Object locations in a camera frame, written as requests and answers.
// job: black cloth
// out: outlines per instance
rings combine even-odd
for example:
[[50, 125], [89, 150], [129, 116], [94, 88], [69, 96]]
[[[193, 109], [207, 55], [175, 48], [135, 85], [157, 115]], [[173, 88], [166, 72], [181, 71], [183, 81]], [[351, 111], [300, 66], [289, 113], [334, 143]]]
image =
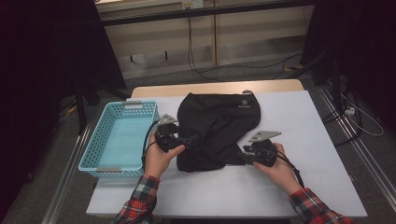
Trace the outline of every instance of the black cloth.
[[261, 120], [254, 94], [188, 94], [177, 112], [179, 137], [199, 135], [198, 143], [177, 156], [180, 171], [210, 171], [245, 165], [236, 142]]

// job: hand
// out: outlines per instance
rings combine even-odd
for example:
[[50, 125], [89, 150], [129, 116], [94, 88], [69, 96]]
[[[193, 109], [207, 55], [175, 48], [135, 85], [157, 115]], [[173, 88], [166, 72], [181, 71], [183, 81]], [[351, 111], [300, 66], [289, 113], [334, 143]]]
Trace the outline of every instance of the hand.
[[[285, 149], [279, 143], [273, 143], [276, 149], [285, 154]], [[258, 162], [253, 162], [253, 166], [259, 171], [265, 173], [270, 179], [280, 186], [288, 195], [295, 193], [297, 190], [302, 189], [301, 185], [297, 182], [294, 172], [291, 167], [280, 158], [276, 159], [273, 167], [264, 166]]]
[[[149, 142], [155, 142], [155, 133], [151, 133], [149, 137]], [[151, 175], [157, 178], [161, 178], [161, 175], [168, 168], [171, 160], [180, 154], [185, 149], [184, 146], [175, 147], [169, 150], [167, 153], [162, 151], [157, 143], [152, 144], [146, 154], [146, 170], [145, 175]]]

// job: blue plastic basket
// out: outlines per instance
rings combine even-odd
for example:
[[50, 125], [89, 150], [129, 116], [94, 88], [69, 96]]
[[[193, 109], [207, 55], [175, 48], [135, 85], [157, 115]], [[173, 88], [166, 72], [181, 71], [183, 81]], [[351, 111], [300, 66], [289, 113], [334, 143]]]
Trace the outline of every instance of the blue plastic basket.
[[95, 177], [141, 176], [143, 142], [158, 118], [155, 101], [107, 104], [78, 169]]

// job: person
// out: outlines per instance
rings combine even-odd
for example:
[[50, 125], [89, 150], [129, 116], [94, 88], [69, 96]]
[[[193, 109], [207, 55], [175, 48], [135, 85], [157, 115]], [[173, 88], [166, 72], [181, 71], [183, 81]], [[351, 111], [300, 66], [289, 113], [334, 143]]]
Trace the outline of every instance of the person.
[[[155, 142], [155, 131], [151, 133], [149, 141]], [[274, 143], [274, 145], [278, 151], [285, 154], [281, 144]], [[111, 222], [112, 224], [133, 223], [134, 220], [147, 213], [156, 200], [155, 195], [161, 175], [168, 168], [170, 161], [184, 149], [184, 146], [179, 146], [165, 153], [157, 144], [150, 145], [146, 156], [145, 173], [140, 177], [131, 199], [124, 204]], [[277, 159], [273, 167], [266, 167], [258, 162], [253, 162], [253, 166], [268, 175], [290, 196], [291, 206], [304, 223], [353, 223], [349, 218], [331, 210], [311, 189], [300, 186], [290, 166], [281, 159]], [[153, 215], [150, 215], [140, 223], [152, 222]]]

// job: plaid sleeve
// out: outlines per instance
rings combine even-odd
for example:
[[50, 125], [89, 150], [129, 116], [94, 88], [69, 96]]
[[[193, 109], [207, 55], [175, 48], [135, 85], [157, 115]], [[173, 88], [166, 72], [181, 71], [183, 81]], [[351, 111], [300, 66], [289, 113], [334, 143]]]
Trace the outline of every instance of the plaid sleeve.
[[[124, 204], [120, 212], [116, 215], [111, 223], [130, 223], [137, 217], [145, 214], [154, 201], [159, 185], [160, 179], [158, 178], [149, 175], [140, 176], [139, 182], [132, 193], [131, 199]], [[144, 219], [141, 223], [151, 222], [152, 216]]]
[[290, 203], [304, 223], [353, 223], [331, 210], [311, 189], [301, 189], [290, 195]]

